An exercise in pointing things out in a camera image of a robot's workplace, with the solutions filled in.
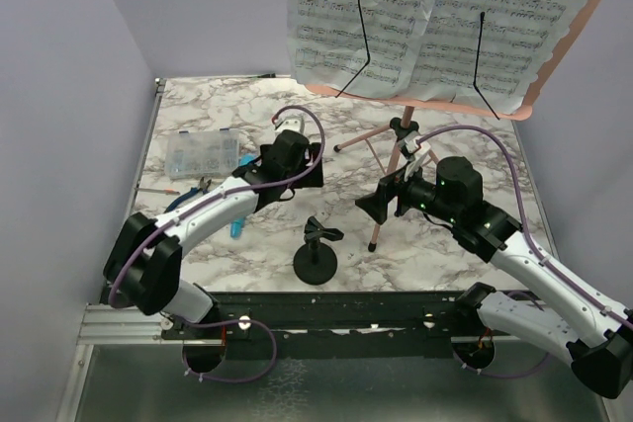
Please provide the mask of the black microphone desk stand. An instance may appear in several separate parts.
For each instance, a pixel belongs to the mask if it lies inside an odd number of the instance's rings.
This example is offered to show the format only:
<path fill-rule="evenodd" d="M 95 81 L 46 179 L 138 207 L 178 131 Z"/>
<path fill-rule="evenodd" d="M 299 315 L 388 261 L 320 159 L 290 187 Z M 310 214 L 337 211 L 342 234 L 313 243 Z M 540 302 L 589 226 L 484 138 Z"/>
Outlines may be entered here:
<path fill-rule="evenodd" d="M 330 281 L 337 271 L 337 256 L 323 239 L 336 242 L 344 233 L 331 227 L 324 227 L 314 216 L 310 216 L 304 227 L 304 244 L 293 258 L 296 276 L 305 284 L 319 286 Z"/>

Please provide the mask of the pink perforated music stand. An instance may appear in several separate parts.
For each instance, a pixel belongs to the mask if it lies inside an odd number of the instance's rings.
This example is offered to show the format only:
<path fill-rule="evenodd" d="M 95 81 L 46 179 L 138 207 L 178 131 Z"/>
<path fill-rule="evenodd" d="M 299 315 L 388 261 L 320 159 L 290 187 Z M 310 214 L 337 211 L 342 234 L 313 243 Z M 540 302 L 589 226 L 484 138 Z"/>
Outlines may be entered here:
<path fill-rule="evenodd" d="M 529 88 L 527 89 L 526 95 L 521 103 L 520 108 L 516 110 L 513 114 L 501 114 L 497 113 L 498 116 L 503 120 L 511 120 L 511 121 L 524 121 L 530 117 L 533 110 L 533 105 L 538 99 L 541 89 L 548 81 L 549 77 L 555 71 L 557 66 L 560 64 L 562 59 L 565 57 L 571 46 L 574 44 L 580 33 L 583 31 L 585 26 L 588 23 L 591 15 L 595 11 L 596 7 L 599 5 L 601 0 L 588 0 L 584 7 L 580 10 L 576 18 L 571 22 L 569 32 L 562 37 L 556 46 L 553 48 L 553 52 L 551 53 L 548 61 L 544 62 L 544 64 L 540 67 L 537 78 L 533 81 Z M 308 91 L 323 95 L 323 96 L 336 96 L 339 92 L 336 89 L 332 89 L 325 85 L 317 85 L 317 84 L 308 84 L 306 85 Z M 404 112 L 400 117 L 403 126 L 408 127 L 412 121 L 413 113 L 416 110 L 435 110 L 444 113 L 455 113 L 455 114 L 463 114 L 463 115 L 471 115 L 471 116 L 479 116 L 479 117 L 492 117 L 493 113 L 490 111 L 485 112 L 482 109 L 477 109 L 473 106 L 459 104 L 454 102 L 440 101 L 440 100 L 431 100 L 431 101 L 419 101 L 413 98 L 407 98 L 402 96 L 397 96 L 393 99 L 371 99 L 364 98 L 360 96 L 349 95 L 347 93 L 342 94 L 344 98 L 354 99 L 354 100 L 363 100 L 363 101 L 374 101 L 381 103 L 383 105 L 396 105 L 404 107 Z M 371 143 L 369 139 L 374 137 L 380 133 L 386 132 L 390 130 L 389 125 L 383 125 L 370 131 L 366 131 L 362 134 L 355 136 L 345 142 L 339 143 L 335 145 L 335 152 L 338 153 L 345 148 L 348 148 L 352 145 L 355 145 L 359 142 L 365 142 L 367 146 L 372 150 Z M 394 149 L 392 151 L 389 164 L 387 168 L 381 168 L 383 170 L 383 174 L 387 175 L 396 170 L 400 160 L 400 152 L 398 148 L 394 145 Z M 376 224 L 372 236 L 369 240 L 368 251 L 374 252 L 377 247 L 377 243 L 379 240 L 379 235 L 381 231 L 381 225 Z"/>

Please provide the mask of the blue toy recorder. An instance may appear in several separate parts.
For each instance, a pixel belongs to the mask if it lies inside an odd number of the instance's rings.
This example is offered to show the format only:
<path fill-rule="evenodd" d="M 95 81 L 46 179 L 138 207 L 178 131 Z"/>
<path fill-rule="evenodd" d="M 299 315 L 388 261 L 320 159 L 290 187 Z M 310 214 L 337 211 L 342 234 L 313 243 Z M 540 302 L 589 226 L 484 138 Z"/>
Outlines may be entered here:
<path fill-rule="evenodd" d="M 239 162 L 238 165 L 239 166 L 243 166 L 243 165 L 247 165 L 248 163 L 250 163 L 251 161 L 253 161 L 256 158 L 256 156 L 254 154 L 244 154 Z M 245 225 L 245 217 L 242 216 L 236 220 L 234 220 L 231 225 L 230 225 L 230 230 L 229 230 L 229 235 L 232 239 L 238 239 L 243 231 L 243 227 Z"/>

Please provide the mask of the sheet music page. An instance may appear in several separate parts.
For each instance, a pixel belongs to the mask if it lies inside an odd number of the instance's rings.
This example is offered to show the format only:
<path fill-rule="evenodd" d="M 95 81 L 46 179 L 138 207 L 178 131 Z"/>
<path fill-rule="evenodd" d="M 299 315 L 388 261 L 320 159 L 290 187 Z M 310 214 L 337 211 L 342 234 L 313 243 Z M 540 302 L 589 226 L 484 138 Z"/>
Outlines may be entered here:
<path fill-rule="evenodd" d="M 515 113 L 587 2 L 435 0 L 407 96 Z"/>
<path fill-rule="evenodd" d="M 288 0 L 291 75 L 389 99 L 409 85 L 435 0 Z"/>

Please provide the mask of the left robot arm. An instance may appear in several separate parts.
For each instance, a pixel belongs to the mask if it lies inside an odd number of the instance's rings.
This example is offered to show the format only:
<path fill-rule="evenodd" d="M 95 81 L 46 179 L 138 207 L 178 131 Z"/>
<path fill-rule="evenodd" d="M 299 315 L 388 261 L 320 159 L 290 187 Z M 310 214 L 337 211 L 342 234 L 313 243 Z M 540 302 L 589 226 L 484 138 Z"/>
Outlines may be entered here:
<path fill-rule="evenodd" d="M 183 258 L 234 220 L 254 214 L 291 190 L 323 185 L 322 143 L 284 130 L 257 160 L 235 169 L 219 186 L 189 204 L 148 217 L 130 215 L 108 257 L 103 275 L 112 308 L 134 306 L 184 320 L 204 338 L 218 328 L 214 299 L 181 278 Z"/>

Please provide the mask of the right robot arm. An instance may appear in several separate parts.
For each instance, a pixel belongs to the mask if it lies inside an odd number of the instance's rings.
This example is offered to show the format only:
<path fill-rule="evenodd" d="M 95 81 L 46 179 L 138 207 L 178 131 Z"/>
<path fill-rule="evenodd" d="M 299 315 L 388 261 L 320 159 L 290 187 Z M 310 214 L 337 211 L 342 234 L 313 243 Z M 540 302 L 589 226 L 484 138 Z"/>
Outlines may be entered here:
<path fill-rule="evenodd" d="M 383 177 L 374 193 L 356 200 L 376 223 L 422 211 L 447 223 L 466 251 L 511 275 L 548 306 L 540 311 L 477 284 L 454 310 L 456 326 L 476 334 L 484 327 L 513 335 L 567 364 L 594 393 L 617 398 L 632 379 L 632 311 L 595 289 L 533 240 L 506 211 L 485 201 L 483 178 L 464 157 L 436 166 L 436 180 L 407 168 Z"/>

